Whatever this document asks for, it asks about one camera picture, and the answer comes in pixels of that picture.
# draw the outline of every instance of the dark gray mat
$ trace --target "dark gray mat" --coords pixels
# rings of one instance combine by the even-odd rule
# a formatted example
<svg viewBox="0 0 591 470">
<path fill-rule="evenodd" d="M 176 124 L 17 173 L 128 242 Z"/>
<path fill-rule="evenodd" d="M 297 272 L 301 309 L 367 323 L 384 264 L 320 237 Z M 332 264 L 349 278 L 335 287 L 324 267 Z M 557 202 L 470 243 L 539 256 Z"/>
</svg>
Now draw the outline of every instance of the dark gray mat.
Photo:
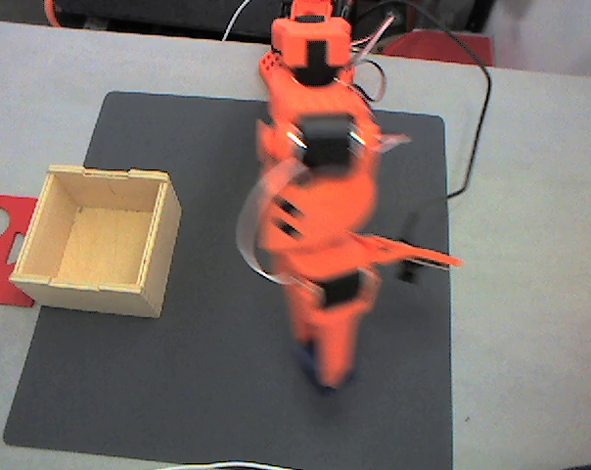
<svg viewBox="0 0 591 470">
<path fill-rule="evenodd" d="M 281 289 L 235 247 L 254 183 L 261 102 L 110 94 L 85 160 L 162 169 L 183 219 L 158 320 L 43 307 L 7 444 L 171 462 L 226 459 L 311 470 L 452 464 L 449 278 L 383 269 L 360 331 L 357 377 L 320 396 L 292 354 Z M 395 236 L 409 208 L 446 190 L 439 117 L 378 113 L 414 141 L 385 155 L 368 231 Z M 416 242 L 447 251 L 446 205 Z"/>
</svg>

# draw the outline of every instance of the orange bracket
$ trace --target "orange bracket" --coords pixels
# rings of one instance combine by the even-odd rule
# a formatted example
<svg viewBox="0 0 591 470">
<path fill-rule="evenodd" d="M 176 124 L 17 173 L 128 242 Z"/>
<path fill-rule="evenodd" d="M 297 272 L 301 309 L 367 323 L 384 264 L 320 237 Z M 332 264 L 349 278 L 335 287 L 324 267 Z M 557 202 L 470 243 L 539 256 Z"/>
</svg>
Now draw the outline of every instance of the orange bracket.
<svg viewBox="0 0 591 470">
<path fill-rule="evenodd" d="M 9 276 L 15 263 L 9 264 L 9 255 L 18 233 L 25 235 L 37 203 L 36 198 L 0 195 L 0 209 L 9 214 L 9 227 L 0 235 L 0 304 L 5 306 L 32 306 L 34 300 L 15 287 Z"/>
</svg>

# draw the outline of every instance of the table surface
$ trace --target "table surface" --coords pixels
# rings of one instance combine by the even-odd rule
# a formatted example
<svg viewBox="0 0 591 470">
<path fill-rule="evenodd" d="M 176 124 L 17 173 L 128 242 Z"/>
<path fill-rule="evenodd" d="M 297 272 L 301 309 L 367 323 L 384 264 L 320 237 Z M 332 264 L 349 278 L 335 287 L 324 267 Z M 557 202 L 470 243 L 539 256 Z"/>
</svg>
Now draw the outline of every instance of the table surface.
<svg viewBox="0 0 591 470">
<path fill-rule="evenodd" d="M 49 164 L 80 165 L 109 91 L 264 99 L 265 50 L 0 23 L 0 194 L 36 197 Z M 389 79 L 381 109 L 444 118 L 456 187 L 482 74 L 377 60 Z M 452 274 L 455 468 L 591 462 L 591 78 L 492 75 L 474 179 L 450 204 L 451 253 L 467 262 Z M 3 443 L 37 315 L 0 305 L 0 469 L 159 467 Z"/>
</svg>

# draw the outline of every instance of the open wooden box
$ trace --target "open wooden box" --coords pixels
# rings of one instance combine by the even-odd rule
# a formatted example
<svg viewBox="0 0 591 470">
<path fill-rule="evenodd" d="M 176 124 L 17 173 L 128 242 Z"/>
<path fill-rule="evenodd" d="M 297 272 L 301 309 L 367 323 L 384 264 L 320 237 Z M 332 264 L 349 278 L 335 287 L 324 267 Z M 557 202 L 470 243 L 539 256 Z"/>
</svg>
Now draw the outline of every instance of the open wooden box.
<svg viewBox="0 0 591 470">
<path fill-rule="evenodd" d="M 46 306 L 159 317 L 180 216 L 167 173 L 51 165 L 11 281 Z"/>
</svg>

